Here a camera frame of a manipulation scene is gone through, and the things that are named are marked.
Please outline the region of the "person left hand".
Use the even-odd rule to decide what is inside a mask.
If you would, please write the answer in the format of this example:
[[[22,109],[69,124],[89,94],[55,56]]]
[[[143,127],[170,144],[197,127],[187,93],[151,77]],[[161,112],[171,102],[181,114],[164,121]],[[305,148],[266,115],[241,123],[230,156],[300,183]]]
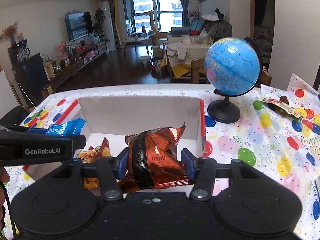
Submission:
[[[0,189],[0,205],[1,205],[1,230],[3,230],[5,223],[4,223],[4,217],[5,217],[5,192],[4,192],[4,183],[9,182],[10,177],[5,170],[5,168],[1,168],[1,189]]]

